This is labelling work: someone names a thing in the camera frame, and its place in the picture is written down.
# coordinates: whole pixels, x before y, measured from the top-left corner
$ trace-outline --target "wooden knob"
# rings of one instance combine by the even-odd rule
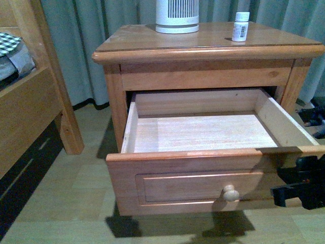
[[[223,198],[227,202],[239,200],[239,192],[235,190],[233,185],[228,185],[223,188]]]

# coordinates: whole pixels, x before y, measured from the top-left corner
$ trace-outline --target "white air purifier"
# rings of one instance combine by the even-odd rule
[[[157,32],[180,34],[198,30],[199,0],[157,0]]]

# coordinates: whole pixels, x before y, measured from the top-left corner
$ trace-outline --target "wooden nightstand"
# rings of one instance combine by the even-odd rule
[[[325,47],[256,23],[236,43],[232,27],[202,23],[171,35],[127,25],[93,54],[122,152],[107,156],[122,215],[270,207],[269,188],[283,183],[276,168],[325,152],[285,112]],[[247,87],[275,87],[281,107]],[[135,92],[129,113],[127,91]],[[226,185],[238,200],[223,200]]]

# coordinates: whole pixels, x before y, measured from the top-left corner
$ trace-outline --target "gray curtain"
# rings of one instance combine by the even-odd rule
[[[91,54],[124,24],[155,23],[155,0],[41,0],[73,105],[108,102],[103,69]],[[250,20],[325,43],[325,1],[201,0],[200,22]],[[299,98],[325,97],[325,55],[316,58]]]

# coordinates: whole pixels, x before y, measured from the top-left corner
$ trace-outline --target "floor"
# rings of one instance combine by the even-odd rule
[[[325,208],[119,217],[104,161],[116,152],[110,109],[76,116],[84,152],[60,152],[2,244],[324,244]]]

